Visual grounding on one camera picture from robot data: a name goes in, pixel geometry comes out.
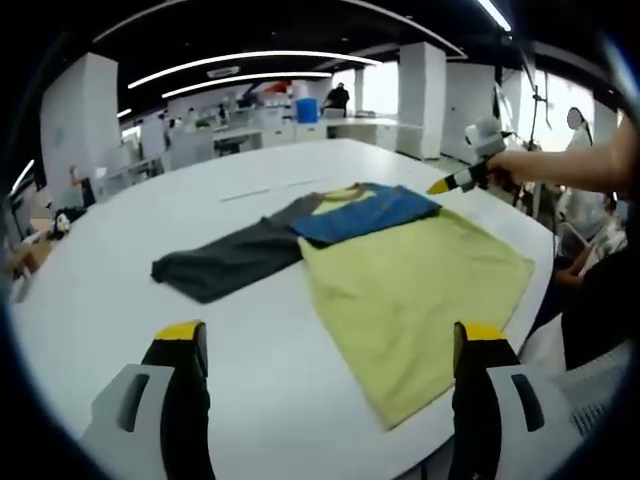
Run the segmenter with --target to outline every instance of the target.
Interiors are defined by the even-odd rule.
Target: window
[[[386,115],[398,113],[398,62],[364,69],[362,109]]]
[[[331,78],[331,88],[336,88],[339,83],[344,83],[345,90],[349,92],[347,110],[354,110],[356,103],[356,71],[351,69],[334,73]]]
[[[533,136],[534,140],[540,143],[543,150],[561,152],[571,142],[574,131],[567,124],[567,113],[571,107],[577,107],[582,112],[593,135],[595,104],[591,91],[551,74],[548,75],[547,82],[545,81],[544,72],[540,71],[536,72],[536,85],[538,85],[539,95],[549,99],[549,124],[547,124],[547,106],[544,102],[538,102],[536,130]],[[532,97],[533,91],[529,80],[526,75],[522,75],[518,135],[527,141],[531,137],[531,128],[533,126],[534,100]]]
[[[135,127],[127,128],[122,131],[122,140],[127,139],[130,135],[134,135],[136,140],[140,139],[140,125],[136,125]]]

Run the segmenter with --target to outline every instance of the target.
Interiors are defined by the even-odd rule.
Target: white table
[[[451,391],[384,432],[315,314],[299,262],[209,305],[150,278],[151,262],[356,181],[422,192],[439,170],[352,140],[257,150],[153,178],[98,205],[38,272],[14,325],[53,414],[78,437],[96,395],[162,327],[207,324],[218,478],[389,480],[453,434]],[[248,192],[264,191],[242,196]],[[238,197],[221,202],[221,199]],[[519,349],[552,268],[552,235],[486,192],[437,197],[536,262],[506,327]]]
[[[221,129],[213,132],[213,141],[217,142],[220,140],[228,140],[229,138],[250,137],[252,135],[261,134],[262,129],[254,127],[229,128],[226,130]]]
[[[321,118],[318,121],[320,125],[326,125],[328,127],[342,127],[351,125],[384,125],[389,127],[399,127],[405,124],[401,124],[397,120],[392,118]]]

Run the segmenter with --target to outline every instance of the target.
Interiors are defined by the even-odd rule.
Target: blue container
[[[315,98],[296,100],[298,123],[318,123],[318,101]]]

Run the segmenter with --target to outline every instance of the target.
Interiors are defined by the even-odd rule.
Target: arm
[[[582,285],[582,277],[580,276],[580,272],[584,268],[584,265],[587,263],[587,259],[593,250],[593,245],[589,245],[586,247],[578,258],[576,258],[573,264],[567,268],[566,270],[558,270],[553,278],[556,283],[569,287],[569,288],[578,288]]]
[[[582,251],[582,253],[578,255],[578,258],[574,260],[573,264],[569,268],[567,268],[565,271],[568,274],[573,276],[579,275],[582,269],[584,268],[585,263],[587,263],[587,259],[589,258],[589,255],[591,254],[592,250],[593,250],[593,245],[589,245],[588,247],[586,247]]]
[[[507,170],[517,181],[544,181],[599,192],[627,192],[638,155],[638,136],[625,117],[608,144],[558,153],[506,151],[493,157],[488,167],[489,170]]]

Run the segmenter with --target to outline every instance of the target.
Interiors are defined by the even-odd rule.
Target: ceiling light
[[[155,5],[153,7],[147,8],[146,10],[143,10],[141,12],[136,13],[135,15],[132,15],[131,17],[123,20],[122,22],[114,25],[113,27],[111,27],[109,30],[106,30],[104,32],[102,32],[100,35],[98,35],[96,38],[93,39],[93,43],[99,42],[100,40],[102,40],[104,37],[111,35],[113,32],[115,32],[116,30],[118,30],[119,28],[124,27],[125,25],[138,20],[139,18],[144,17],[145,15],[149,15],[150,13],[154,13],[158,10],[161,10],[163,8],[166,7],[170,7],[172,5],[177,5],[178,3],[182,3],[182,2],[186,2],[188,0],[166,0],[165,2],[161,3],[160,5]]]
[[[210,87],[213,85],[220,85],[221,83],[238,82],[242,80],[256,80],[259,78],[278,78],[278,77],[331,77],[330,73],[325,72],[277,72],[277,73],[256,73],[254,75],[238,75],[236,77],[222,78],[220,80],[212,80],[210,82],[198,83],[197,85],[191,85],[190,87],[179,88],[172,92],[167,92],[162,95],[162,98],[173,97],[180,93],[189,92],[198,88]]]
[[[31,159],[31,161],[27,164],[27,166],[24,167],[24,170],[18,177],[18,180],[16,180],[16,183],[14,183],[13,187],[11,187],[10,195],[13,195],[15,191],[18,189],[18,187],[20,186],[20,182],[22,182],[22,180],[24,180],[24,177],[27,175],[27,173],[29,173],[29,170],[31,170],[31,167],[33,167],[34,162],[35,160]]]
[[[511,25],[507,22],[507,19],[500,13],[500,11],[496,8],[496,6],[491,3],[491,0],[476,0],[482,8],[484,8],[485,12],[487,12],[493,20],[500,25],[500,27],[505,32],[511,31]]]
[[[355,57],[353,55],[342,55],[340,53],[328,53],[328,52],[310,52],[304,50],[269,50],[264,52],[245,52],[235,53],[233,55],[222,55],[220,57],[205,58],[202,60],[196,60],[195,62],[185,63],[176,67],[167,68],[161,72],[154,73],[148,77],[136,80],[129,84],[129,88],[135,88],[143,83],[150,82],[156,78],[164,77],[171,73],[179,72],[180,70],[186,70],[187,68],[198,67],[200,65],[206,65],[209,63],[226,62],[228,60],[240,60],[243,58],[258,58],[258,57],[321,57],[321,58],[337,58],[338,60],[347,60],[351,62],[366,63],[368,65],[381,65],[382,62],[377,60],[370,60],[363,57]]]

